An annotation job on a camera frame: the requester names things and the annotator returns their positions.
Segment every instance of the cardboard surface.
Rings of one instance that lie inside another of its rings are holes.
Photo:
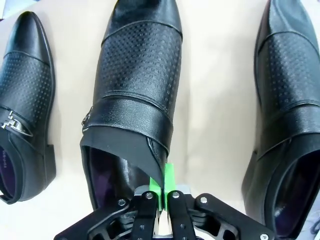
[[[29,201],[0,202],[1,239],[52,240],[92,211],[81,121],[92,105],[101,41],[115,2],[42,0],[28,8],[42,21],[55,64],[49,142],[57,177]],[[194,196],[207,192],[243,212],[241,184],[256,130],[253,56],[266,0],[177,3],[183,52],[169,161],[176,183],[189,184]],[[303,3],[320,36],[320,3]],[[0,22],[0,56],[17,16]]]

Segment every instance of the loafer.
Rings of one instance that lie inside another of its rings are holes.
[[[164,186],[181,69],[175,0],[118,0],[102,40],[93,105],[82,122],[94,209],[131,199],[150,177]]]
[[[45,30],[33,12],[13,26],[0,72],[0,198],[7,204],[41,193],[55,178],[48,126],[55,71]]]
[[[254,75],[260,133],[243,183],[248,216],[279,239],[296,239],[319,191],[320,58],[299,0],[269,0]]]

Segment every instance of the metal bolt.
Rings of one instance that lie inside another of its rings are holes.
[[[200,198],[200,202],[206,204],[208,202],[208,199],[205,196],[203,196]]]
[[[145,197],[146,197],[147,199],[152,199],[152,198],[154,197],[154,195],[153,195],[151,192],[148,192],[148,193],[145,195]]]
[[[124,200],[124,199],[120,199],[119,201],[118,201],[118,205],[119,206],[124,206],[126,204],[126,200]]]
[[[268,240],[269,236],[267,234],[263,233],[263,234],[260,235],[260,239],[261,240]]]
[[[174,193],[172,193],[172,197],[174,198],[174,199],[177,199],[177,198],[179,198],[179,193],[178,192],[174,192]]]

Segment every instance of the woven leather texture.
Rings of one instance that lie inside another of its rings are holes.
[[[45,121],[52,91],[50,67],[20,52],[4,58],[0,105],[14,110],[34,127]]]
[[[263,114],[272,119],[298,105],[320,106],[320,59],[303,36],[278,33],[259,54],[258,90]]]
[[[155,22],[137,22],[102,45],[94,102],[126,96],[148,102],[172,120],[181,67],[181,35]]]

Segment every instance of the black leather shoe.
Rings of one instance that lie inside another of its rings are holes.
[[[56,176],[49,117],[55,71],[45,30],[33,12],[17,19],[0,72],[0,198],[7,204],[42,192]]]
[[[94,209],[164,186],[181,68],[175,0],[118,0],[104,35],[81,152]]]
[[[320,184],[320,58],[299,0],[270,0],[255,49],[261,135],[243,183],[248,216],[295,239]]]

